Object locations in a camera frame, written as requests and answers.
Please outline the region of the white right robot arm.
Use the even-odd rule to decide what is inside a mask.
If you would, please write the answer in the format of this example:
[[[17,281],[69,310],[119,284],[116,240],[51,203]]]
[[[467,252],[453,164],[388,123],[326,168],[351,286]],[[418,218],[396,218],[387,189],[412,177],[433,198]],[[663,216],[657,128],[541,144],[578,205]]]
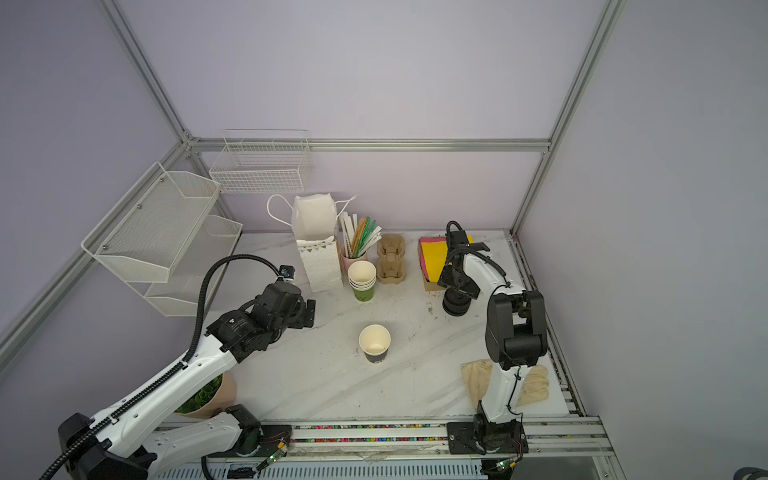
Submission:
[[[511,447],[515,453],[525,453],[518,402],[526,377],[548,351],[543,295],[515,286],[491,258],[489,247],[470,242],[455,220],[446,225],[446,245],[446,260],[438,279],[438,285],[445,289],[443,310],[460,317],[474,300],[486,296],[484,339],[493,362],[486,393],[469,424],[471,429],[461,430],[459,423],[448,427],[451,450],[487,454]]]

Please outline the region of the stack of black cup lids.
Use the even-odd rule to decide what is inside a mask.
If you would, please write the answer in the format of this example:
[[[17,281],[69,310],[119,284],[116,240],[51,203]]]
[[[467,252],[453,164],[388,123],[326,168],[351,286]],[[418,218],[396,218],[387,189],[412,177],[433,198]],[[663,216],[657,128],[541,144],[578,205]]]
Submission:
[[[450,316],[461,317],[465,315],[472,302],[472,297],[461,292],[460,290],[451,288],[447,289],[444,293],[442,300],[443,310]]]

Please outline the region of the stack of green paper cups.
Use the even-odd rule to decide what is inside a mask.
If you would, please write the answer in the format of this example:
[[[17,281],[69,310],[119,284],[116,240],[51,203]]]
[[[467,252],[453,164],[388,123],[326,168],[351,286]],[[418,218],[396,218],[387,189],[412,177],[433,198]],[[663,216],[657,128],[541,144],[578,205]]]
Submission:
[[[358,301],[367,302],[373,298],[377,281],[377,270],[373,263],[365,260],[354,262],[348,268],[347,276]]]

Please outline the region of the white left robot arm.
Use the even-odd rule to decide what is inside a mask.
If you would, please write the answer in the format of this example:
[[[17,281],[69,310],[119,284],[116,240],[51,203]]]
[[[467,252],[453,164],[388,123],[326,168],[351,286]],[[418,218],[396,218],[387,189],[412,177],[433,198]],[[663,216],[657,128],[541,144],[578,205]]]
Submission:
[[[76,413],[58,428],[60,456],[43,473],[65,468],[73,479],[148,479],[196,458],[219,452],[254,454],[264,443],[261,423],[243,405],[162,433],[170,414],[255,351],[264,351],[289,328],[310,328],[315,303],[294,284],[294,269],[281,265],[263,292],[239,308],[204,323],[209,284],[227,256],[204,276],[187,352],[127,397],[93,416]]]

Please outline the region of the black paper cup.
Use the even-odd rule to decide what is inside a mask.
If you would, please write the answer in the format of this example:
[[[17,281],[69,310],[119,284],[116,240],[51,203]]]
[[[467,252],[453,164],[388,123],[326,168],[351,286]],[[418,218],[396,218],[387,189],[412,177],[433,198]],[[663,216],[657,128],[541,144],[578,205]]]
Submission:
[[[366,326],[359,334],[358,346],[370,363],[383,361],[391,346],[389,330],[380,324]]]

